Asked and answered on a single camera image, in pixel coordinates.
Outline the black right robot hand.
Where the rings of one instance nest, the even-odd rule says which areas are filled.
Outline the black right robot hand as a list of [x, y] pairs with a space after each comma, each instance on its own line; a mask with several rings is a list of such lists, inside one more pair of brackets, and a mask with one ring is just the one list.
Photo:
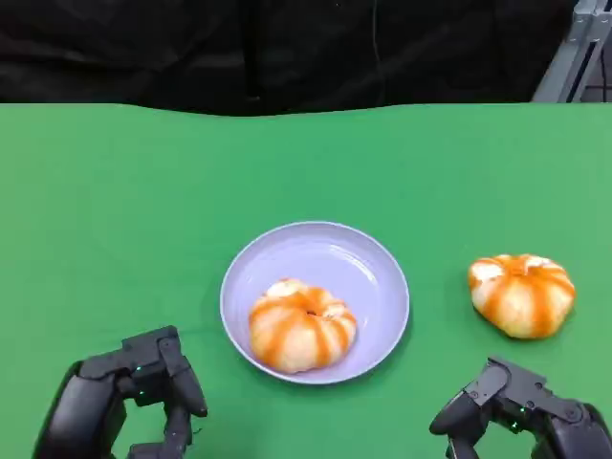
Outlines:
[[559, 397], [545, 377], [497, 357], [438, 412], [429, 432], [448, 438], [447, 458], [476, 458], [490, 423], [533, 434], [533, 458], [611, 456], [611, 433], [592, 404]]

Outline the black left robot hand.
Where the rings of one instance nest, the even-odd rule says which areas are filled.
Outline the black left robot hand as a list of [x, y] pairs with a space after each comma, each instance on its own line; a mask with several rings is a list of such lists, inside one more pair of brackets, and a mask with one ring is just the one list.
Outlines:
[[110, 458], [126, 419], [125, 403], [163, 404], [164, 438], [134, 444], [131, 458], [181, 458], [193, 440], [191, 419], [208, 407], [176, 327], [124, 339], [112, 352], [73, 363], [38, 435], [36, 458]]

